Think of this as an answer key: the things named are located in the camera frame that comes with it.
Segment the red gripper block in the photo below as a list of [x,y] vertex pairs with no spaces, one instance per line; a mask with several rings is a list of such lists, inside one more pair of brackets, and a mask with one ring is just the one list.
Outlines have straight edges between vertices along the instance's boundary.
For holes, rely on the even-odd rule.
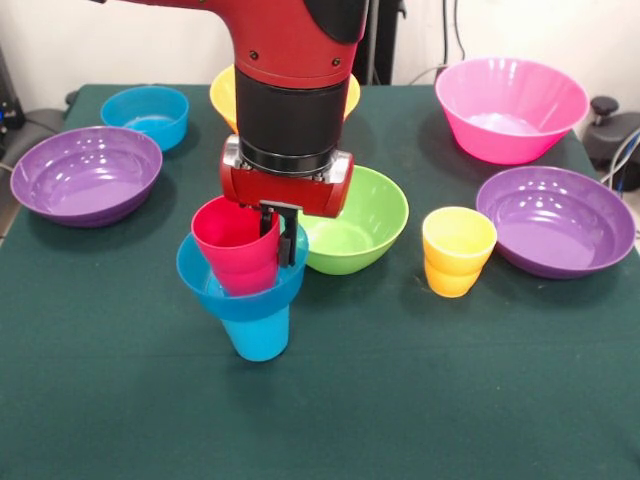
[[[229,136],[224,143],[219,177],[224,197],[250,207],[273,206],[280,217],[279,266],[296,263],[298,211],[306,215],[335,218],[342,211],[354,171],[352,154],[336,150],[327,169],[319,174],[291,177],[261,171],[241,156],[240,138]],[[260,208],[260,236],[273,228],[273,209]]]

